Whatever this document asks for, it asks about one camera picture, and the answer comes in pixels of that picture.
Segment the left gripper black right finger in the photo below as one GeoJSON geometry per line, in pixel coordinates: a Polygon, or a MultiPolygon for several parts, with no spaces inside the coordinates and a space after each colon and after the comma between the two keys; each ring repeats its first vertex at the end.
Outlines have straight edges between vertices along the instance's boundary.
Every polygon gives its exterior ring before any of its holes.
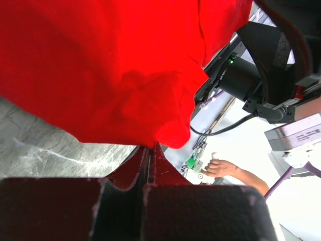
{"type": "Polygon", "coordinates": [[[262,195],[254,188],[193,185],[165,158],[151,153],[152,176],[143,189],[142,240],[274,240],[262,195]]]}

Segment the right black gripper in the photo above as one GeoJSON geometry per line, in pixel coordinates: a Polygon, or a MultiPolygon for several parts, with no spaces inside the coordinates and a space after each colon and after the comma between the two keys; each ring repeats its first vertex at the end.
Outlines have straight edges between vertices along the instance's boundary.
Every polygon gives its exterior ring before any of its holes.
{"type": "Polygon", "coordinates": [[[306,34],[310,30],[312,1],[256,1],[275,27],[248,22],[237,34],[260,75],[242,80],[245,120],[259,117],[270,124],[298,119],[299,107],[320,97],[320,75],[311,75],[312,54],[306,34]],[[287,61],[293,50],[295,77],[287,61]]]}

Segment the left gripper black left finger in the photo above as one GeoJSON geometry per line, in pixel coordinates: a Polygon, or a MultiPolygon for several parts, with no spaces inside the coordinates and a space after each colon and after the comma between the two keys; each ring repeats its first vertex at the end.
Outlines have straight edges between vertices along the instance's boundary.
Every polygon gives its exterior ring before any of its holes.
{"type": "Polygon", "coordinates": [[[148,150],[103,178],[1,180],[1,240],[140,240],[148,150]]]}

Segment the red t shirt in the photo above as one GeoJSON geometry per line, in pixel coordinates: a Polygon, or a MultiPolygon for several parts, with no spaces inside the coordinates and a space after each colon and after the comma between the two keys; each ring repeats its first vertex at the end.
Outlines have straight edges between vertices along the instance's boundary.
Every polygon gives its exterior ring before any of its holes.
{"type": "Polygon", "coordinates": [[[252,1],[1,1],[1,97],[83,143],[181,148],[252,1]]]}

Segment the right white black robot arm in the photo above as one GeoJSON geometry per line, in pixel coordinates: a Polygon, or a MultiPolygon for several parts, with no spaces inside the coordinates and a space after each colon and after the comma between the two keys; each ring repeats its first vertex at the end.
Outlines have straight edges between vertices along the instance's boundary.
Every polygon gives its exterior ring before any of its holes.
{"type": "Polygon", "coordinates": [[[197,104],[220,88],[271,124],[320,113],[320,1],[254,1],[205,72],[197,104]]]}

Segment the person bare forearm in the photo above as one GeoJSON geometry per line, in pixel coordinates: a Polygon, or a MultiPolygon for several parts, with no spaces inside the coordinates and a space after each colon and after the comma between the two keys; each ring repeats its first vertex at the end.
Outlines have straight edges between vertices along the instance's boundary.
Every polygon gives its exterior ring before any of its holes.
{"type": "Polygon", "coordinates": [[[235,171],[234,177],[245,185],[256,188],[262,196],[269,191],[269,187],[265,181],[247,170],[238,168],[237,171],[235,171]]]}

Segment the person bare hand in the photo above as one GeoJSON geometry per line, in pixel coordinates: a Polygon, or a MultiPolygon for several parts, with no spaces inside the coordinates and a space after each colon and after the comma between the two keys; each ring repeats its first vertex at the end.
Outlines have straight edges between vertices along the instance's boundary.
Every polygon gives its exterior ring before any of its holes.
{"type": "Polygon", "coordinates": [[[220,159],[212,159],[201,172],[209,177],[232,176],[238,179],[242,176],[241,168],[229,161],[220,159]]]}

